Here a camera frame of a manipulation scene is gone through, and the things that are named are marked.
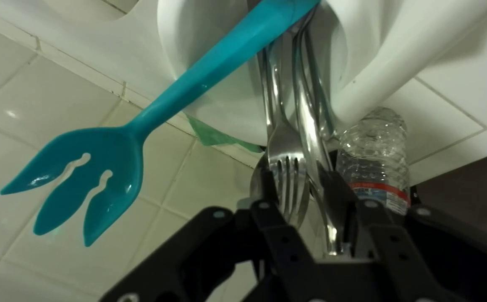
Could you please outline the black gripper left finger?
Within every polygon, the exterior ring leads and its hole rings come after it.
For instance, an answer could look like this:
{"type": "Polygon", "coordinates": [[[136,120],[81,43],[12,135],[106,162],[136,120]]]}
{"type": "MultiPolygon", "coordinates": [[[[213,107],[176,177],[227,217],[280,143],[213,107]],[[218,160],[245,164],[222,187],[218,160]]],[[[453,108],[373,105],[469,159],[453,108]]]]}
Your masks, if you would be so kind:
{"type": "Polygon", "coordinates": [[[242,302],[322,299],[317,266],[297,232],[274,206],[252,206],[237,214],[205,209],[101,302],[205,302],[240,263],[264,264],[264,276],[242,302]]]}

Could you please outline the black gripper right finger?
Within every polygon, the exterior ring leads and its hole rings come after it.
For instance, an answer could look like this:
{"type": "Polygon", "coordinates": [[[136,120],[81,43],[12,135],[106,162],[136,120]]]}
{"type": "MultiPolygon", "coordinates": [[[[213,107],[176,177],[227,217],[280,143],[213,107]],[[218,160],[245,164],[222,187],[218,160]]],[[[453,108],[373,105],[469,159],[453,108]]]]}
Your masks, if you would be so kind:
{"type": "Polygon", "coordinates": [[[321,268],[329,302],[487,302],[484,232],[430,207],[396,216],[336,172],[321,184],[348,256],[321,268]]]}

